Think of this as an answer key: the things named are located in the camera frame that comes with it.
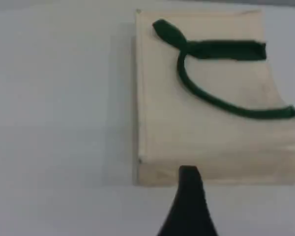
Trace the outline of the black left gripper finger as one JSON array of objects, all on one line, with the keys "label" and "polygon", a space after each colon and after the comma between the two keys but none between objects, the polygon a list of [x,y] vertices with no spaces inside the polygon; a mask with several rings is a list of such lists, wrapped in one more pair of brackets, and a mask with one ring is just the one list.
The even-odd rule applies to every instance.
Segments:
[{"label": "black left gripper finger", "polygon": [[159,236],[216,236],[202,177],[195,166],[180,166],[178,188]]}]

